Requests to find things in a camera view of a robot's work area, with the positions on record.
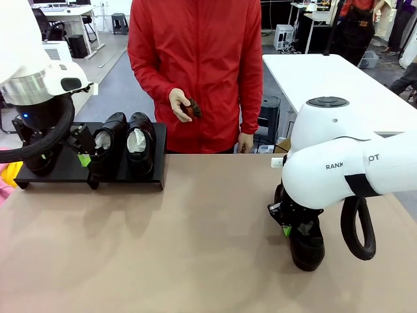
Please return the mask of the person's left hand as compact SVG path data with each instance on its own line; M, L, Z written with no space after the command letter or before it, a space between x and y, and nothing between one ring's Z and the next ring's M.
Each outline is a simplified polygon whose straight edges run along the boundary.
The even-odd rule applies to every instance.
M251 153L253 148L253 134L246 134L241 132L238 136L237 153L247 154Z

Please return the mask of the person's right hand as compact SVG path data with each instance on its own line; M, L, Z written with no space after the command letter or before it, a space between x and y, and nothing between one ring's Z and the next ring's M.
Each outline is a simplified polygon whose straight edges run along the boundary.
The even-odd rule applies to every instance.
M173 88L169 93L169 101L173 113L182 123L192 122L192 118L184 113L181 106L189 107L190 101L181 89Z

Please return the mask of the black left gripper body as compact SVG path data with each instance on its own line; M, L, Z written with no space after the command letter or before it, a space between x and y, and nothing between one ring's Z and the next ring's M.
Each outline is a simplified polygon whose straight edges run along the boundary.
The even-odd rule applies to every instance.
M42 147L55 145L69 133L73 122L74 118L72 117L65 122L59 123L56 127L32 129L26 126L20 117L16 117L12 120L12 124L23 147L34 145L40 141L44 141Z

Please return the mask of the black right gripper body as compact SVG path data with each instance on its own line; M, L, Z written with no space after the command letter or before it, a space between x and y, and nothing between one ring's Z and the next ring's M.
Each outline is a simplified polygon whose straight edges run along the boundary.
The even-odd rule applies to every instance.
M290 226L307 224L323 213L322 209L303 207L295 203L291 198L283 198L280 202L282 202L285 212L289 215Z

